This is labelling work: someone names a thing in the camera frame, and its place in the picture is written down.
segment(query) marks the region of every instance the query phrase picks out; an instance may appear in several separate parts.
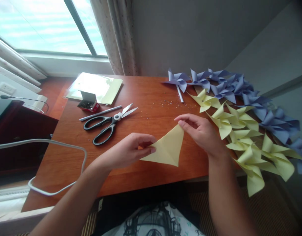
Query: black cable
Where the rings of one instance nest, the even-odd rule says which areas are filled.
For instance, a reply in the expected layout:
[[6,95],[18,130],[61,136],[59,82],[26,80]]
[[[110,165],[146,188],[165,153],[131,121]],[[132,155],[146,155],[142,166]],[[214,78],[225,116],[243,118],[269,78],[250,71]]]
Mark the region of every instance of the black cable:
[[48,112],[49,106],[46,102],[41,101],[41,100],[36,100],[36,99],[30,99],[30,98],[22,98],[22,97],[12,97],[12,96],[7,96],[7,95],[1,95],[0,96],[1,99],[8,99],[8,98],[19,98],[19,99],[27,99],[27,100],[32,100],[32,101],[38,101],[38,102],[43,102],[47,105],[47,110],[45,112],[45,114]]

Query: pinwheel stick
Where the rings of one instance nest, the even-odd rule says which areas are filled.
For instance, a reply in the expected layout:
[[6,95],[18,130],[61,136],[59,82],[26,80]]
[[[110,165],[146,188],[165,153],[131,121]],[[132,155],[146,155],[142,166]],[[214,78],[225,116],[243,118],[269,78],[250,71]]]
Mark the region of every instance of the pinwheel stick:
[[181,91],[180,91],[180,88],[178,87],[178,85],[176,85],[176,88],[177,88],[178,95],[180,97],[181,103],[184,103],[184,100],[183,100],[183,97],[182,97],[182,94],[181,94]]

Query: hand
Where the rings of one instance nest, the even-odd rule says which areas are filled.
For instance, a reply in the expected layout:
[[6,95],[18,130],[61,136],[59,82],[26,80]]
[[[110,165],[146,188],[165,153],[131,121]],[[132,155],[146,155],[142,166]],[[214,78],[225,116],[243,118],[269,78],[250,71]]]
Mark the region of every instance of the hand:
[[174,119],[193,140],[204,149],[208,156],[218,157],[227,153],[227,148],[206,118],[184,114]]
[[154,153],[155,147],[149,146],[156,141],[155,137],[150,134],[131,133],[96,160],[108,170],[127,167]]

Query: left hand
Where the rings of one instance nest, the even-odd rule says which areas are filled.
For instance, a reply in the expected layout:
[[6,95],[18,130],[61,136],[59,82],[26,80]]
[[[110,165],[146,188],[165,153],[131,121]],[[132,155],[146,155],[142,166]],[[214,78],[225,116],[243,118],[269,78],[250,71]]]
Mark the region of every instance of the left hand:
[[131,133],[119,143],[100,155],[95,162],[100,162],[107,170],[130,166],[137,160],[154,153],[149,147],[157,140],[150,134]]

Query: yellow paper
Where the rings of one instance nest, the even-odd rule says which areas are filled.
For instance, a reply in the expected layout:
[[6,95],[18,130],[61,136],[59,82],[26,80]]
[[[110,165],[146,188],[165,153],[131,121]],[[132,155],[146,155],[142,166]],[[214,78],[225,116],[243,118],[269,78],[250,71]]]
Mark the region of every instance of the yellow paper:
[[[249,136],[249,132],[245,130],[241,133],[243,137]],[[258,135],[258,132],[251,132],[252,135]],[[265,186],[265,182],[263,180],[261,169],[272,172],[274,174],[279,174],[276,167],[268,161],[261,159],[262,152],[261,150],[254,144],[251,143],[246,149],[245,152],[239,157],[238,160],[235,160],[239,166],[244,170],[247,174],[247,189],[248,195],[251,197],[258,191],[262,190]]]
[[230,113],[236,118],[233,120],[233,122],[231,122],[232,128],[240,129],[247,127],[249,129],[258,131],[258,122],[246,114],[247,111],[253,109],[254,107],[246,106],[236,110],[230,107],[228,104],[226,104],[226,106],[228,107]]
[[234,115],[224,112],[223,105],[212,116],[207,113],[210,119],[218,126],[221,139],[227,137],[232,131],[230,121],[234,118]]
[[227,147],[232,150],[245,151],[253,141],[251,137],[263,135],[262,133],[252,130],[235,130],[230,132],[231,143],[227,144]]
[[156,152],[142,158],[141,160],[169,164],[178,167],[183,137],[184,130],[180,125],[176,125],[159,141],[152,144],[152,146],[157,149]]
[[294,173],[294,166],[285,155],[302,160],[302,157],[296,151],[273,144],[267,134],[264,136],[262,154],[274,162],[279,175],[284,181],[287,181]]
[[204,112],[210,107],[219,108],[221,106],[217,98],[206,95],[206,89],[202,90],[197,96],[189,95],[200,105],[199,112]]
[[81,91],[94,93],[98,103],[112,104],[122,79],[109,78],[96,74],[81,73],[69,88],[67,98],[82,100]]

